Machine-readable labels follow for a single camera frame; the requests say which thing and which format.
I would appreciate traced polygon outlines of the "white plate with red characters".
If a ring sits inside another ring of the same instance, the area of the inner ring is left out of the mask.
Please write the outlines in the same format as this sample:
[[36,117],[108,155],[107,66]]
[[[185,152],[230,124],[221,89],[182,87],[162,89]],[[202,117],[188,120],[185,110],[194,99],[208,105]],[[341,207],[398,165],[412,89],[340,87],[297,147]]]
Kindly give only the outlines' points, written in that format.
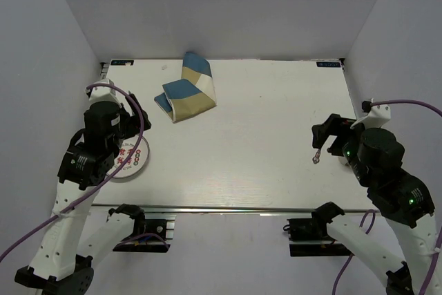
[[137,148],[135,148],[137,139],[138,136],[136,135],[135,137],[123,141],[119,154],[115,158],[114,166],[110,171],[108,171],[107,175],[110,175],[114,170],[116,170],[130,153],[133,154],[128,159],[128,162],[113,178],[118,180],[127,179],[142,171],[142,169],[147,165],[150,156],[150,146],[148,141],[142,137],[139,145]]

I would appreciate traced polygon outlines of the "pink iridescent fork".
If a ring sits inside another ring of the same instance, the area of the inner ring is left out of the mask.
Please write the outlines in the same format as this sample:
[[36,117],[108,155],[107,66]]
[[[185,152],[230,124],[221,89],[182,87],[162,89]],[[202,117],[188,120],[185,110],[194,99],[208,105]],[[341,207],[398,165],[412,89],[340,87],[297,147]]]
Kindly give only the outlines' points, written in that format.
[[312,158],[312,162],[314,164],[318,164],[320,162],[320,155],[321,155],[321,149],[318,149]]

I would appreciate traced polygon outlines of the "blue beige cloth placemat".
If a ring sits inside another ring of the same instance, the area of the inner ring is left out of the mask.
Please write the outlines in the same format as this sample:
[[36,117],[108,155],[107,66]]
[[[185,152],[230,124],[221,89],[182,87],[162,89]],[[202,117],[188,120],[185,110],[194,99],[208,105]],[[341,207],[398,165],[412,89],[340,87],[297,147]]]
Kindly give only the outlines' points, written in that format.
[[210,63],[203,57],[186,52],[179,80],[162,85],[163,92],[155,103],[173,123],[195,117],[217,105]]

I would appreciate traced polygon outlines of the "metal tin cup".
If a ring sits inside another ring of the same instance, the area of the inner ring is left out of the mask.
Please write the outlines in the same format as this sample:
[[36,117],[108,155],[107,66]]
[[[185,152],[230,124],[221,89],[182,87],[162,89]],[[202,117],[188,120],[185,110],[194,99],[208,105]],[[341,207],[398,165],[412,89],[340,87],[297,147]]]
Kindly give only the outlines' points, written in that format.
[[346,166],[346,167],[349,166],[349,164],[348,164],[348,162],[347,162],[347,160],[346,160],[345,157],[338,157],[338,161],[339,161],[343,166]]

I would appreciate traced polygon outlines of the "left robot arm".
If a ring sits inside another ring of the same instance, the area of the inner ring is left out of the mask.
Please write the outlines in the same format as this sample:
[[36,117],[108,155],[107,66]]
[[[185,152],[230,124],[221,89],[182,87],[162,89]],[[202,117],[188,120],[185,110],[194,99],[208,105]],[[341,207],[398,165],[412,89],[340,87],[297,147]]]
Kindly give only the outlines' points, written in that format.
[[114,90],[88,93],[91,105],[84,113],[84,127],[70,140],[57,177],[57,194],[50,222],[30,264],[17,270],[15,282],[39,294],[85,294],[94,268],[128,238],[146,231],[143,210],[122,204],[111,209],[106,224],[87,241],[80,237],[100,184],[116,171],[115,158],[122,143],[139,140],[151,128],[136,96],[128,93],[128,112]]

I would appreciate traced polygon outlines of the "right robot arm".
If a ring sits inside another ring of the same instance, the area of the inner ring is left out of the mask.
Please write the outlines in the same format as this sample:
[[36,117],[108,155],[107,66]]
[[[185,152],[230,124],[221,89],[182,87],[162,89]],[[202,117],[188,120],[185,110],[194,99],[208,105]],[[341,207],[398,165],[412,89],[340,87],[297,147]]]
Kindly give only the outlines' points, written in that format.
[[313,210],[308,232],[341,243],[376,275],[387,294],[440,294],[441,232],[435,205],[427,186],[403,169],[405,148],[383,128],[390,118],[389,107],[357,120],[332,114],[312,127],[312,146],[319,151],[329,137],[335,138],[328,152],[348,163],[394,232],[404,257],[372,241],[333,202]]

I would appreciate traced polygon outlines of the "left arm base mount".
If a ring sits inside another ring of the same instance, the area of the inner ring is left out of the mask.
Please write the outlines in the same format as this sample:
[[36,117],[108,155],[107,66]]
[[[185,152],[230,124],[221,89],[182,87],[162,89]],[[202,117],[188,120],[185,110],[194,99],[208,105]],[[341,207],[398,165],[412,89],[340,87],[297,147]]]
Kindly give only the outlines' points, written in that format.
[[167,213],[147,213],[137,231],[113,249],[115,252],[159,253],[169,251],[175,229],[175,216]]

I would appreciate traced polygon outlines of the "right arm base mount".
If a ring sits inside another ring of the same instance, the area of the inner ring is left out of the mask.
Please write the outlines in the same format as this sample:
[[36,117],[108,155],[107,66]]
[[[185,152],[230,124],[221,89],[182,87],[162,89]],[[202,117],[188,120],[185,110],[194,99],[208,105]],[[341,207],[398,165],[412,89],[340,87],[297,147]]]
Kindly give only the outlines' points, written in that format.
[[343,257],[351,252],[320,228],[313,218],[292,218],[282,230],[289,237],[289,254],[300,257]]

